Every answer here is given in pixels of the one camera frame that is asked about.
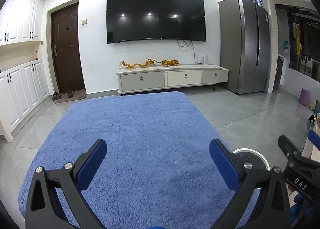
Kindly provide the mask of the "dark brown entrance door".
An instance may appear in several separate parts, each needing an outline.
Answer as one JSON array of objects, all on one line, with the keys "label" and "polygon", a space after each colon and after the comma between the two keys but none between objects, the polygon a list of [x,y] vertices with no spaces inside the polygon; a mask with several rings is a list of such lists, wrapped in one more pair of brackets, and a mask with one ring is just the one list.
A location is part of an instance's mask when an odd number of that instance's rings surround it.
[{"label": "dark brown entrance door", "polygon": [[78,6],[75,3],[52,13],[53,64],[61,93],[85,88],[79,50]]}]

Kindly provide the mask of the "golden tiger figurine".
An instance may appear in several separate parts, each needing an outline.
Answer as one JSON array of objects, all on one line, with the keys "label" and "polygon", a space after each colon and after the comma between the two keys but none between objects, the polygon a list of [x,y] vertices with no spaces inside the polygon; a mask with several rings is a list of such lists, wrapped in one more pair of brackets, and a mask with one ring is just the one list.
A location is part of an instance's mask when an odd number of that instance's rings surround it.
[{"label": "golden tiger figurine", "polygon": [[157,64],[161,64],[162,66],[169,67],[169,66],[179,66],[179,61],[177,59],[172,60],[162,60],[162,61],[156,61]]}]

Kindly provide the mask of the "white router on cabinet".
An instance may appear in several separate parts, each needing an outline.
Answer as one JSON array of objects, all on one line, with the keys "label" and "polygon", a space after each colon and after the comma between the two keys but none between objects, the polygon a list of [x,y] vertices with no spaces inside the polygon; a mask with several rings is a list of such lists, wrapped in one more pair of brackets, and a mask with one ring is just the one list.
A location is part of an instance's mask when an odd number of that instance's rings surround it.
[{"label": "white router on cabinet", "polygon": [[207,65],[207,64],[208,64],[208,56],[207,56],[207,55],[204,55],[204,56],[203,56],[203,64],[204,64],[204,65]]}]

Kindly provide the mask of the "white rimmed trash bin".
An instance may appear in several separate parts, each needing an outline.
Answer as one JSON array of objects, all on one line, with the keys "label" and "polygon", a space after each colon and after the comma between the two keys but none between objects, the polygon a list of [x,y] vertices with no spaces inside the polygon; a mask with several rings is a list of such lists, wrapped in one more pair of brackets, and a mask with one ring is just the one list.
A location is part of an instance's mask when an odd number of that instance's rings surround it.
[{"label": "white rimmed trash bin", "polygon": [[270,165],[267,159],[258,151],[250,148],[240,148],[233,151],[242,163],[250,163],[255,169],[270,171]]}]

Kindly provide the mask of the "pair of shoes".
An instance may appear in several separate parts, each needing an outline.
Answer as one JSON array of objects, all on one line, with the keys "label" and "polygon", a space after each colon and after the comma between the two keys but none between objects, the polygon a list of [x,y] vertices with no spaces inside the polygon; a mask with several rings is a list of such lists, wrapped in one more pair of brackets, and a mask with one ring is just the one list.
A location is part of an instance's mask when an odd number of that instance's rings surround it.
[{"label": "pair of shoes", "polygon": [[52,101],[60,100],[64,95],[66,95],[69,99],[73,97],[73,92],[69,88],[67,89],[66,93],[54,92],[52,95]]}]

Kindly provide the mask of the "wall mounted black television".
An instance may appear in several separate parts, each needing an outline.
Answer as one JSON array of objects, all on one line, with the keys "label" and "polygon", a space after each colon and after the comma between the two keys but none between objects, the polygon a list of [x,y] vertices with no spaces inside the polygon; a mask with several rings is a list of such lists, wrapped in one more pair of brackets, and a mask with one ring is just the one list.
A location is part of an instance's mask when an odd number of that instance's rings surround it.
[{"label": "wall mounted black television", "polygon": [[107,42],[206,41],[204,0],[107,0]]}]

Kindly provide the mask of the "golden dragon figurine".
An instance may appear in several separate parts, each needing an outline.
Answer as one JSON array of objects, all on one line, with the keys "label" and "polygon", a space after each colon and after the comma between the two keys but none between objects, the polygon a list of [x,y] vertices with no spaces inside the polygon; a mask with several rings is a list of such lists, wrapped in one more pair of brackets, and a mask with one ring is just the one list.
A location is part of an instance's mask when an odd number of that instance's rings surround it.
[{"label": "golden dragon figurine", "polygon": [[139,67],[139,68],[148,68],[150,65],[154,65],[155,61],[149,58],[146,58],[145,63],[144,64],[140,64],[140,63],[134,63],[134,64],[129,64],[126,63],[125,61],[121,61],[119,63],[119,66],[124,66],[127,70],[131,71],[132,69],[134,69],[135,67]]}]

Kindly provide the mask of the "blue fluffy blanket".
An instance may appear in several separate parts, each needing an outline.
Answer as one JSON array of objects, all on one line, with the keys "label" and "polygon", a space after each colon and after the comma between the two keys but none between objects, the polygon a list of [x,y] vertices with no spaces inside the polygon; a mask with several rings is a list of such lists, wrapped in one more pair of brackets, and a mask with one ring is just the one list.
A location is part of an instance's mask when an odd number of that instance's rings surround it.
[{"label": "blue fluffy blanket", "polygon": [[30,164],[20,212],[36,167],[61,168],[103,139],[107,154],[82,195],[106,228],[210,228],[234,196],[209,154],[217,137],[181,92],[76,103]]}]

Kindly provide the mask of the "white wall cabinets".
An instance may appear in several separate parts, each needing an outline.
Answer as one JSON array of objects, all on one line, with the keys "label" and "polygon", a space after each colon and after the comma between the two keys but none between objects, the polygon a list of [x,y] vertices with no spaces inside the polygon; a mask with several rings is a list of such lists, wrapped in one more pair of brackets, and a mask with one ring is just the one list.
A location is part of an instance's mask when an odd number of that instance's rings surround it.
[{"label": "white wall cabinets", "polygon": [[43,0],[7,0],[1,9],[1,122],[8,133],[48,96],[39,56]]}]

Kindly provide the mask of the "grey double door refrigerator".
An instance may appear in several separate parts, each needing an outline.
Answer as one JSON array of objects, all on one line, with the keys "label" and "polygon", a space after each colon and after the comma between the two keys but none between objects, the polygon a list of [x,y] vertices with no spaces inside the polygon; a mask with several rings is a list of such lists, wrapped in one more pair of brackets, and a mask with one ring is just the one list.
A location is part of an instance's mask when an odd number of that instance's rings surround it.
[{"label": "grey double door refrigerator", "polygon": [[219,2],[220,65],[235,94],[263,92],[270,62],[268,13],[252,0]]}]

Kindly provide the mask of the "white low tv cabinet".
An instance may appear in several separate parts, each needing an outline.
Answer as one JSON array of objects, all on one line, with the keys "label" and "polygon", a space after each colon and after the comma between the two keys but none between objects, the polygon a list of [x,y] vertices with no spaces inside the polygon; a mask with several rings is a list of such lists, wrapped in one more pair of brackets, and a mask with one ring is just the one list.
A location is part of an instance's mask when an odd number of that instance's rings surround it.
[{"label": "white low tv cabinet", "polygon": [[216,65],[152,66],[116,72],[119,94],[227,83],[229,70]]}]

